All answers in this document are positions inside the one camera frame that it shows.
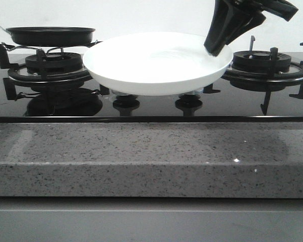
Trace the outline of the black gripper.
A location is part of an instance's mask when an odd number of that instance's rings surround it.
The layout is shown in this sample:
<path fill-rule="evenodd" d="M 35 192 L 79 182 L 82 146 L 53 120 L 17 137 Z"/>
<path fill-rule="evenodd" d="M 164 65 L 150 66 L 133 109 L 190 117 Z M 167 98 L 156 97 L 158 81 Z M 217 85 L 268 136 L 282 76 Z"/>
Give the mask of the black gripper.
<path fill-rule="evenodd" d="M 216 1 L 211 26 L 204 42 L 208 53 L 218 56 L 225 45 L 231 44 L 266 20 L 261 13 L 250 19 L 250 14 L 245 10 L 267 11 L 286 21 L 290 21 L 298 12 L 298 8 L 288 1 Z"/>

